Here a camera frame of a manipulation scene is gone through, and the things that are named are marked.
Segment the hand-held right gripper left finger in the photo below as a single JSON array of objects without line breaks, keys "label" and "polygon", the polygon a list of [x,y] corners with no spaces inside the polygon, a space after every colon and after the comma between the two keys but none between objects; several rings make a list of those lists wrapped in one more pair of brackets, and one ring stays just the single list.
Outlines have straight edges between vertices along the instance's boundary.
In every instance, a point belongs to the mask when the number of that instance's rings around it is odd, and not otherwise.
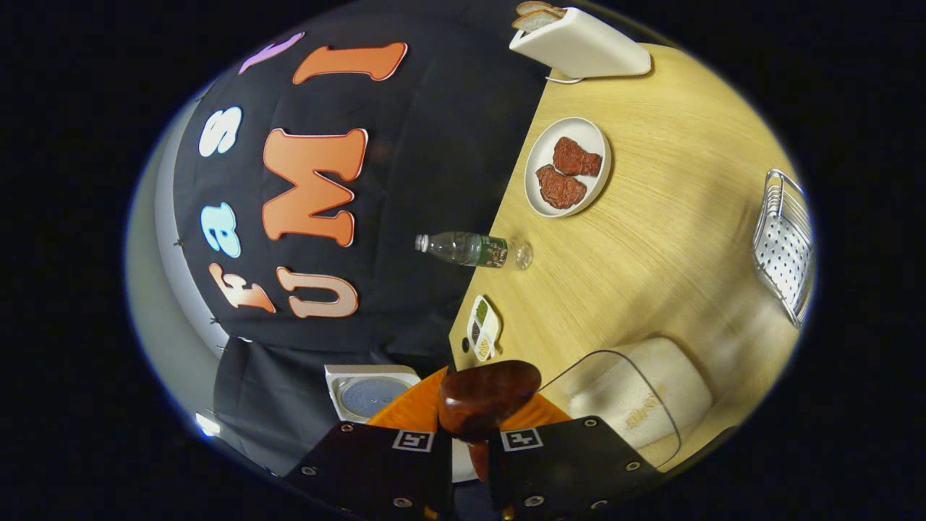
[{"label": "hand-held right gripper left finger", "polygon": [[437,398],[449,369],[414,385],[367,423],[337,423],[286,484],[360,521],[452,521],[452,439]]}]

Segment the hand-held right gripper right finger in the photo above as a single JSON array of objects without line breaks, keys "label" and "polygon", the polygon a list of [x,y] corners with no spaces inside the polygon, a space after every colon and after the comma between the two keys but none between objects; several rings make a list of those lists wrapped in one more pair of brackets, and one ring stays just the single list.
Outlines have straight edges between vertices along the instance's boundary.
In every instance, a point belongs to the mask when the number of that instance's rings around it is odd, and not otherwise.
[{"label": "hand-held right gripper right finger", "polygon": [[488,439],[490,502],[512,521],[619,521],[619,507],[663,482],[600,416]]}]

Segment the brown wooden spoon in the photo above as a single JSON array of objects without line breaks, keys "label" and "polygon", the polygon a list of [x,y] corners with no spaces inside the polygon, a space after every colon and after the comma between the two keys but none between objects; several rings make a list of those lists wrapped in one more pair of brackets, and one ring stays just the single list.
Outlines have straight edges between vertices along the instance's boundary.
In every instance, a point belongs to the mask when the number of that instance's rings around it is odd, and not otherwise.
[{"label": "brown wooden spoon", "polygon": [[469,447],[477,479],[488,480],[488,439],[537,393],[540,371],[523,360],[502,360],[443,377],[438,389],[438,422]]}]

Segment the metal wire chopstick holder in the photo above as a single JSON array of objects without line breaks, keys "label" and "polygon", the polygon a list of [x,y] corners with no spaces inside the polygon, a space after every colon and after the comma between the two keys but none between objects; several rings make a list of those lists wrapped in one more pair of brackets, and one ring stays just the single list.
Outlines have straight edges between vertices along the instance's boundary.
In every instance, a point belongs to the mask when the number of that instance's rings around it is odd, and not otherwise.
[{"label": "metal wire chopstick holder", "polygon": [[780,169],[765,176],[752,250],[760,281],[800,329],[815,281],[815,234],[806,193]]}]

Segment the white divided grain dish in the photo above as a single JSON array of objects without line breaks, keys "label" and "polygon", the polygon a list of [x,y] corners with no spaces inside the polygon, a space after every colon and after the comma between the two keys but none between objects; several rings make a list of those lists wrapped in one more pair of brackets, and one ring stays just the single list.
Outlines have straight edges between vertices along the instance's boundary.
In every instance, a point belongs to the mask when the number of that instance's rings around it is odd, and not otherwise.
[{"label": "white divided grain dish", "polygon": [[477,295],[467,319],[467,339],[479,362],[496,356],[500,333],[501,320],[495,308],[486,297]]}]

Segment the clear plastic water bottle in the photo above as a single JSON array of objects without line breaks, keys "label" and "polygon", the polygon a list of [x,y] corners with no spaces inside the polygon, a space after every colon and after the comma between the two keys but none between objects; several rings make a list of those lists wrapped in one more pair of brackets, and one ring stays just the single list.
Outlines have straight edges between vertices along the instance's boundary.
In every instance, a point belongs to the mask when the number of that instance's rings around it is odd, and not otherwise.
[{"label": "clear plastic water bottle", "polygon": [[528,242],[477,233],[418,234],[414,247],[444,263],[474,268],[525,271],[535,258]]}]

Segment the red meat piece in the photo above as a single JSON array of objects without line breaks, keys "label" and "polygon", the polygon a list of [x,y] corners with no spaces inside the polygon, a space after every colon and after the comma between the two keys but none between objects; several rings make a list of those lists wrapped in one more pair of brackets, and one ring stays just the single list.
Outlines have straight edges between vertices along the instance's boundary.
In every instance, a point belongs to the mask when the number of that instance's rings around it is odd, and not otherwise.
[{"label": "red meat piece", "polygon": [[566,176],[598,176],[603,158],[586,151],[578,142],[562,136],[553,146],[553,167]]},{"label": "red meat piece", "polygon": [[535,172],[541,198],[556,210],[568,210],[582,201],[587,188],[573,176],[556,171],[547,164]]}]

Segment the white round plate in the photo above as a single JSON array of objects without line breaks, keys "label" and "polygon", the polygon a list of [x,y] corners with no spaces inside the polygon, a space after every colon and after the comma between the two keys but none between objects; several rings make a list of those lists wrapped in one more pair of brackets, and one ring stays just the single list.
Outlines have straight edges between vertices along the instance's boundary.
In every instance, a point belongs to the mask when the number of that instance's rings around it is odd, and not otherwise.
[{"label": "white round plate", "polygon": [[[598,153],[602,157],[602,165],[598,168],[598,176],[579,178],[578,182],[586,187],[586,193],[576,204],[569,208],[554,208],[543,200],[540,181],[535,172],[547,164],[553,164],[553,146],[562,137],[572,139],[589,153]],[[547,218],[559,218],[583,211],[595,202],[606,186],[608,176],[611,175],[611,159],[611,142],[595,123],[581,117],[569,117],[554,122],[535,140],[528,154],[524,190],[530,207],[539,215]]]}]

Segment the black backdrop cloth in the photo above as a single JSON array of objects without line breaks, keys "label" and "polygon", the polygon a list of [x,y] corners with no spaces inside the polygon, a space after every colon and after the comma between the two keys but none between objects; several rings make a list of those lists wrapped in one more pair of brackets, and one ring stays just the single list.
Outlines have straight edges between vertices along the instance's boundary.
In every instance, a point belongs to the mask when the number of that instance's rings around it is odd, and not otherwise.
[{"label": "black backdrop cloth", "polygon": [[516,0],[354,0],[255,44],[205,92],[173,174],[177,237],[229,336],[221,437],[284,475],[338,422],[327,364],[452,363],[473,269],[417,235],[486,234],[545,84]]}]

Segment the white toaster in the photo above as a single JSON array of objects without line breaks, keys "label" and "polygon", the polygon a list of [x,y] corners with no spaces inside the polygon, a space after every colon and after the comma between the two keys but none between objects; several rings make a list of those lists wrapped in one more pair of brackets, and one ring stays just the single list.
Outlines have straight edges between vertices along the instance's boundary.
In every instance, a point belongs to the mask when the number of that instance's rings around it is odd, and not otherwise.
[{"label": "white toaster", "polygon": [[558,70],[570,80],[640,76],[649,73],[653,65],[642,44],[573,7],[565,9],[556,21],[529,32],[520,27],[509,49]]}]

